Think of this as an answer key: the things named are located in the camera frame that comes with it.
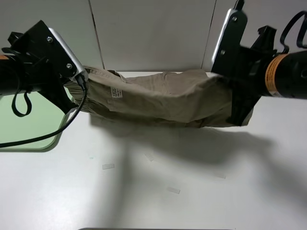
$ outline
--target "tape piece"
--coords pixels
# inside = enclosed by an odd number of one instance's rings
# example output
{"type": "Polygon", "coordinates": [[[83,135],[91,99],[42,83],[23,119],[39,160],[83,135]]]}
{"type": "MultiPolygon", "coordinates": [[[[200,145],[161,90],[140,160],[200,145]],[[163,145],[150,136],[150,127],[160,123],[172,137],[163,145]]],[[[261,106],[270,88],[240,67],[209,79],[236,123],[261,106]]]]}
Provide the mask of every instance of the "tape piece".
{"type": "Polygon", "coordinates": [[[180,189],[177,188],[172,188],[172,187],[168,187],[167,191],[171,192],[171,193],[176,193],[179,194],[180,193],[180,189]]]}
{"type": "Polygon", "coordinates": [[[102,169],[104,170],[104,169],[113,169],[114,168],[114,164],[104,164],[103,166],[102,166],[102,169]]]}
{"type": "Polygon", "coordinates": [[[150,161],[154,160],[154,157],[153,157],[153,155],[151,153],[147,152],[147,153],[144,153],[144,155],[147,157],[148,160],[150,160],[150,161]]]}

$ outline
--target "orange label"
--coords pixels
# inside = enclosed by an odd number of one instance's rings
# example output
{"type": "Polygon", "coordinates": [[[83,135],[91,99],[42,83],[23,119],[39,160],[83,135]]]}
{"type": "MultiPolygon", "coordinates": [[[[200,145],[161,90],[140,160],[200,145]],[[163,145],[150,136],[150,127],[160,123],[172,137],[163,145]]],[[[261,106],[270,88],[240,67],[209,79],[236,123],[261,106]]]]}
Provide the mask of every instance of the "orange label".
{"type": "Polygon", "coordinates": [[[274,58],[265,72],[265,85],[272,96],[279,95],[276,85],[275,85],[275,74],[279,63],[287,56],[288,54],[280,54],[274,58]]]}
{"type": "Polygon", "coordinates": [[[8,60],[9,58],[7,56],[4,55],[0,55],[0,60],[8,60]]]}

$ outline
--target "black wire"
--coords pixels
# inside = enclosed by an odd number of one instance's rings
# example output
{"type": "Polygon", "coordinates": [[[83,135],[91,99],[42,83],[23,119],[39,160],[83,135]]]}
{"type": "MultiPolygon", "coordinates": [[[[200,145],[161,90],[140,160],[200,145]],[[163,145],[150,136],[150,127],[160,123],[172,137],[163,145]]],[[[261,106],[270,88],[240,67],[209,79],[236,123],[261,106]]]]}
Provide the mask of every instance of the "black wire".
{"type": "Polygon", "coordinates": [[[294,24],[302,17],[304,17],[301,29],[298,33],[296,45],[299,48],[307,48],[307,45],[303,45],[304,36],[307,30],[307,11],[301,11],[298,14],[296,14],[288,23],[288,25],[283,30],[282,35],[280,36],[280,43],[283,45],[283,52],[282,54],[289,53],[289,46],[284,43],[288,33],[290,32],[291,28],[294,26],[294,24]]]}
{"type": "Polygon", "coordinates": [[[18,109],[16,108],[16,99],[17,99],[17,95],[19,94],[20,90],[21,90],[21,81],[20,81],[20,77],[19,75],[17,74],[17,72],[15,70],[13,70],[11,67],[9,66],[2,66],[1,67],[3,70],[8,70],[8,73],[13,73],[14,76],[16,77],[17,79],[17,90],[16,90],[16,93],[14,95],[14,98],[13,98],[13,101],[12,101],[12,110],[13,110],[13,113],[18,116],[18,117],[24,117],[24,116],[27,116],[31,113],[32,111],[32,104],[31,104],[31,101],[27,95],[27,92],[24,93],[24,100],[25,100],[25,103],[27,104],[27,111],[25,114],[22,114],[18,111],[18,109]]]}
{"type": "Polygon", "coordinates": [[[234,9],[237,11],[241,11],[244,6],[244,0],[236,0],[234,9]]]}
{"type": "Polygon", "coordinates": [[[24,144],[29,144],[29,143],[40,141],[40,140],[45,140],[47,138],[51,138],[51,137],[63,132],[73,122],[73,120],[76,118],[78,113],[81,111],[81,109],[82,109],[82,107],[85,103],[85,99],[87,97],[87,88],[86,88],[84,77],[83,76],[77,76],[76,80],[83,90],[83,98],[82,98],[82,101],[81,101],[78,109],[76,110],[76,112],[73,114],[73,116],[69,119],[69,121],[64,126],[62,126],[61,128],[59,128],[57,131],[55,131],[53,133],[49,133],[49,134],[41,136],[41,137],[32,138],[32,139],[28,139],[28,140],[15,141],[15,142],[1,143],[0,148],[6,148],[6,147],[11,147],[11,146],[17,146],[17,145],[24,145],[24,144]]]}

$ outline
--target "beige fabric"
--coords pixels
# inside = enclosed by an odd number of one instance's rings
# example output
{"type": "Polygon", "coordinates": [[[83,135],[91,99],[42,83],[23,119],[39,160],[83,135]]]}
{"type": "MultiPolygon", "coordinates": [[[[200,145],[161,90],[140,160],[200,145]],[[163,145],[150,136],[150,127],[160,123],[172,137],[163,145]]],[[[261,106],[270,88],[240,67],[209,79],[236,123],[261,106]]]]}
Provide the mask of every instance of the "beige fabric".
{"type": "MultiPolygon", "coordinates": [[[[86,67],[88,97],[82,111],[108,120],[173,127],[229,127],[231,91],[201,69],[124,78],[115,71],[86,67]]],[[[82,90],[65,85],[80,103],[82,90]]]]}

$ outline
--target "screw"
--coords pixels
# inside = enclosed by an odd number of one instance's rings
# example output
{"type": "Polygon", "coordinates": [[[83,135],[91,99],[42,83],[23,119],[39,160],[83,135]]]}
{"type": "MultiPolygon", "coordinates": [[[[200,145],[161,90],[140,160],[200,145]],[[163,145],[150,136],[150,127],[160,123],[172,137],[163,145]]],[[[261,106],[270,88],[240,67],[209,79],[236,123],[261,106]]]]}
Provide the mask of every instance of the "screw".
{"type": "Polygon", "coordinates": [[[66,65],[66,68],[71,69],[71,68],[72,68],[72,64],[68,63],[68,64],[66,65]]]}
{"type": "Polygon", "coordinates": [[[49,43],[52,43],[52,42],[53,42],[52,37],[47,37],[47,41],[48,41],[49,43]]]}

